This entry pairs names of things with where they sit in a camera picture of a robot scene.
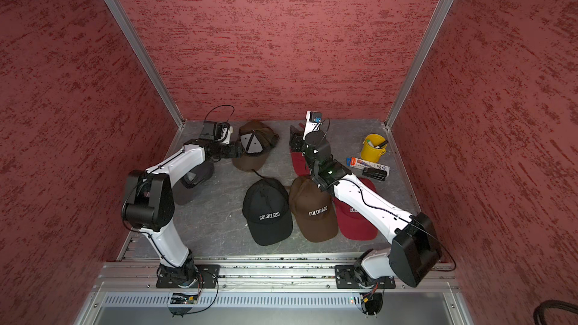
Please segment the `dark brown cap back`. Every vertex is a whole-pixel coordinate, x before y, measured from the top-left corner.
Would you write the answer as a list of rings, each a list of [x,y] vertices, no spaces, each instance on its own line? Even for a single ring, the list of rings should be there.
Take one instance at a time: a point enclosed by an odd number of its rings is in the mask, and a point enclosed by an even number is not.
[[[279,141],[279,135],[266,124],[252,120],[239,129],[238,140],[244,154],[232,159],[233,165],[243,171],[260,170]]]

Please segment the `dark grey cap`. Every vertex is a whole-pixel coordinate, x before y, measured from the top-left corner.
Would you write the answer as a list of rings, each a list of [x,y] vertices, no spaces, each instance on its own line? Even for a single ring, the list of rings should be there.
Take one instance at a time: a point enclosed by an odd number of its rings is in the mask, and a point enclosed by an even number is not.
[[[213,176],[214,171],[215,165],[208,160],[188,171],[172,188],[175,204],[184,206],[190,203],[197,188],[207,182]]]

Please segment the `black cap front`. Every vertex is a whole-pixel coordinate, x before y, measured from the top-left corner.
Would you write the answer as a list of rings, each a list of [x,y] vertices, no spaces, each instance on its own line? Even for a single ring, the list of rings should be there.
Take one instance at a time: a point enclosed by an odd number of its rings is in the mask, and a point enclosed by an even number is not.
[[[254,173],[260,178],[251,185],[242,203],[242,214],[252,239],[260,246],[275,245],[289,238],[293,232],[293,218],[289,194],[275,178]]]

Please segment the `red cap with white logo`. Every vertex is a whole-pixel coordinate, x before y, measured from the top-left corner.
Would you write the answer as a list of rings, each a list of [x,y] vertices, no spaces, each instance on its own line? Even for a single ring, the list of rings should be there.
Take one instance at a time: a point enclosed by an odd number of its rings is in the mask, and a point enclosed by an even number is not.
[[[333,197],[337,223],[340,232],[346,239],[354,241],[370,241],[378,236],[378,230],[356,209]]]

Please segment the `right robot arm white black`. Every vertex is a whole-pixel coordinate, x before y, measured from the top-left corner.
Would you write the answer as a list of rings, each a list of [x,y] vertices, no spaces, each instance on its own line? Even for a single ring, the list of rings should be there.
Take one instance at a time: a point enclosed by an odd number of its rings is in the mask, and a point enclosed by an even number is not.
[[[304,156],[319,190],[357,210],[391,245],[363,253],[353,265],[355,281],[370,287],[380,278],[394,276],[417,287],[443,254],[432,220],[422,212],[412,215],[399,209],[363,184],[333,158],[324,131],[306,132],[291,126],[289,144]]]

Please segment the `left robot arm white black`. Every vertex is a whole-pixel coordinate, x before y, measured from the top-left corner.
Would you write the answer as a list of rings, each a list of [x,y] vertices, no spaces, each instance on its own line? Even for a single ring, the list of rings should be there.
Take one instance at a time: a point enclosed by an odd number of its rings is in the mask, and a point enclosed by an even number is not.
[[[200,283],[192,251],[174,225],[173,188],[180,184],[192,190],[212,177],[216,162],[240,158],[244,150],[230,141],[232,134],[227,122],[204,121],[199,138],[185,142],[163,162],[129,173],[121,220],[149,240],[160,258],[157,276],[162,284],[187,288]]]

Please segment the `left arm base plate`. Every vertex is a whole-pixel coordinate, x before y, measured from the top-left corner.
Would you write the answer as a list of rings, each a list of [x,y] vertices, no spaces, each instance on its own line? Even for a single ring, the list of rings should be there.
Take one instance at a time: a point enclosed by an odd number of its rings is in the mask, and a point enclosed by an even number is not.
[[[192,268],[172,268],[159,265],[156,288],[159,289],[214,289],[221,267],[218,265],[193,265]]]

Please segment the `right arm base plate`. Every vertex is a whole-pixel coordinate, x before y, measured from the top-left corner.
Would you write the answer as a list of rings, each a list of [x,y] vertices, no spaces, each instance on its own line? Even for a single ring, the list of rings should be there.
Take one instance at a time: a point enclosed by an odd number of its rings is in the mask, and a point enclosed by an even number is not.
[[[372,279],[367,275],[363,275],[360,268],[352,265],[337,265],[334,266],[334,271],[338,289],[373,290],[373,288],[377,287],[378,290],[389,290],[396,287],[393,277],[385,276]]]

